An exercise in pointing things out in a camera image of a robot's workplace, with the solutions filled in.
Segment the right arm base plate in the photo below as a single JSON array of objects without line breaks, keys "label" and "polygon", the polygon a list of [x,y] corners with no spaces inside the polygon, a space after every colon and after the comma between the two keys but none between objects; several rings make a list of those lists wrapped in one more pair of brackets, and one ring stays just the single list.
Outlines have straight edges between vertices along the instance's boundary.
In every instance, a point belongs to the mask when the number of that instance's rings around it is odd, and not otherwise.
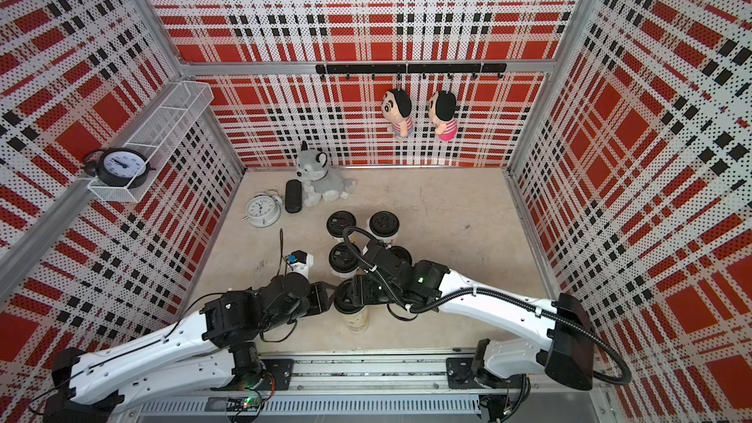
[{"label": "right arm base plate", "polygon": [[521,375],[499,378],[483,369],[473,368],[473,358],[447,358],[446,381],[451,390],[519,390]]}]

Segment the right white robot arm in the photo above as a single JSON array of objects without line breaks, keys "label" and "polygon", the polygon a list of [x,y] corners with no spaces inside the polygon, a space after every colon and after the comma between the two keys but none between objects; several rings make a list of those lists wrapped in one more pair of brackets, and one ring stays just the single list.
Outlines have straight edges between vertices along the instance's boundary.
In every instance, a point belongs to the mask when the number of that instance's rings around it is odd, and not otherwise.
[{"label": "right white robot arm", "polygon": [[472,372],[484,387],[521,374],[544,374],[580,391],[593,389],[595,381],[614,386],[632,381],[626,360],[597,335],[580,301],[570,295],[555,300],[516,295],[438,262],[409,264],[378,241],[368,243],[360,267],[362,273],[344,292],[357,309],[397,306],[410,319],[424,313],[461,315],[519,337],[517,345],[479,342]]}]

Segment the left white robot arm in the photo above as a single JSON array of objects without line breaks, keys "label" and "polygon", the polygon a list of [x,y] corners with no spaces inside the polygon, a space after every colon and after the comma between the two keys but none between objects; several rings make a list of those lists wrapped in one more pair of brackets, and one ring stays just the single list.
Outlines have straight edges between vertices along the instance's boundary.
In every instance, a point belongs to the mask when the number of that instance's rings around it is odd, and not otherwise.
[{"label": "left white robot arm", "polygon": [[54,358],[45,422],[105,422],[114,413],[182,391],[257,389],[274,375],[258,341],[331,306],[332,285],[297,272],[268,285],[205,295],[174,325],[101,352],[68,348]]}]

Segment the black cup lid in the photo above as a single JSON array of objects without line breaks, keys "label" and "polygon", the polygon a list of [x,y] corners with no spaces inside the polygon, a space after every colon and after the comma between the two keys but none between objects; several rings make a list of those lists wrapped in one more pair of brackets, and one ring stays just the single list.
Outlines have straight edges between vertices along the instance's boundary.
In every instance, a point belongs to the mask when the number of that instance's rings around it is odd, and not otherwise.
[{"label": "black cup lid", "polygon": [[348,246],[341,242],[334,246],[329,254],[328,261],[331,271],[351,271],[360,268],[358,265],[358,257],[348,248]]},{"label": "black cup lid", "polygon": [[355,315],[364,309],[354,298],[354,279],[347,279],[337,287],[333,306],[341,315]]},{"label": "black cup lid", "polygon": [[390,252],[395,255],[398,259],[400,259],[402,262],[407,262],[408,264],[412,264],[412,256],[410,252],[401,246],[391,246]]},{"label": "black cup lid", "polygon": [[368,219],[368,229],[383,241],[393,240],[400,231],[399,218],[390,211],[378,211]]},{"label": "black cup lid", "polygon": [[335,241],[341,241],[344,230],[347,227],[356,226],[356,217],[349,211],[335,211],[329,215],[325,226],[328,234]]}]

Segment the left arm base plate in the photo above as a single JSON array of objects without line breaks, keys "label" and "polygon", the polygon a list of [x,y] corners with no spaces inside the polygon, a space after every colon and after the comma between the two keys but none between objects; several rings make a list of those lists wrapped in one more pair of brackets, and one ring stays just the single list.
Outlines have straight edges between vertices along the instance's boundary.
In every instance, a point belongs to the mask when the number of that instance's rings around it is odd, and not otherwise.
[{"label": "left arm base plate", "polygon": [[295,360],[290,358],[256,360],[249,366],[241,367],[241,373],[233,380],[232,387],[237,391],[287,391],[294,364]]}]

